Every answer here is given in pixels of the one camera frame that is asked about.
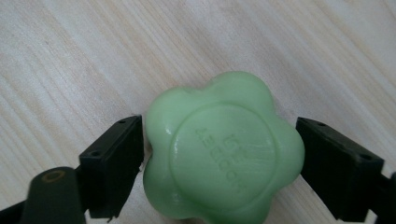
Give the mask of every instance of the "wood grain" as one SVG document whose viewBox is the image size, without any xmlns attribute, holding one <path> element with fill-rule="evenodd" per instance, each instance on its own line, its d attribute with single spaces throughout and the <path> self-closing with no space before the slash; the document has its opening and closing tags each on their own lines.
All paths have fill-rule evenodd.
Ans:
<svg viewBox="0 0 396 224">
<path fill-rule="evenodd" d="M 162 91 L 230 70 L 262 78 L 290 123 L 321 120 L 385 158 L 389 175 L 395 36 L 392 0 L 1 1 L 0 209 L 23 200 L 38 173 L 76 167 L 113 122 L 144 115 Z M 159 215 L 140 175 L 112 223 L 201 222 Z M 338 222 L 299 178 L 265 223 Z"/>
</svg>

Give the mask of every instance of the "wooden surface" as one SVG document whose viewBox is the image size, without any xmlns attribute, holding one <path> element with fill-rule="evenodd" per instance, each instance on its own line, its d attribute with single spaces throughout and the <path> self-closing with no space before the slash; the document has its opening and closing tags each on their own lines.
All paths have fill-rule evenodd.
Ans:
<svg viewBox="0 0 396 224">
<path fill-rule="evenodd" d="M 0 209 L 162 91 L 243 70 L 290 123 L 328 123 L 396 170 L 396 1 L 0 2 Z M 374 216 L 367 223 L 373 223 Z M 89 223 L 106 223 L 89 220 Z M 159 215 L 142 176 L 111 223 L 201 223 Z M 298 178 L 265 223 L 339 223 Z"/>
</svg>

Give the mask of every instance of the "screw hole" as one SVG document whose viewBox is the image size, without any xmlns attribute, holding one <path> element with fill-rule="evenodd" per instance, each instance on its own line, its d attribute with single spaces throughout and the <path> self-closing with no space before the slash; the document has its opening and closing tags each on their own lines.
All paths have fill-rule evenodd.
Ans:
<svg viewBox="0 0 396 224">
<path fill-rule="evenodd" d="M 100 151 L 92 151 L 91 156 L 94 156 L 94 157 L 100 156 Z"/>
<path fill-rule="evenodd" d="M 371 156 L 369 156 L 369 155 L 364 155 L 364 154 L 361 154 L 361 158 L 362 158 L 362 159 L 365 159 L 365 160 L 367 160 L 367 161 L 369 161 L 370 159 L 372 159 Z"/>
</svg>

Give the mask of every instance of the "flower-shaped soap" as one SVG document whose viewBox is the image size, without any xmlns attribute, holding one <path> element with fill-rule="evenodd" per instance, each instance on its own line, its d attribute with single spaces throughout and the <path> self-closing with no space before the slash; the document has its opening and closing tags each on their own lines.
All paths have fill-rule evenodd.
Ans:
<svg viewBox="0 0 396 224">
<path fill-rule="evenodd" d="M 150 106 L 148 200 L 173 218 L 263 223 L 271 198 L 304 163 L 300 135 L 275 112 L 257 77 L 229 72 L 205 88 L 174 88 Z"/>
</svg>

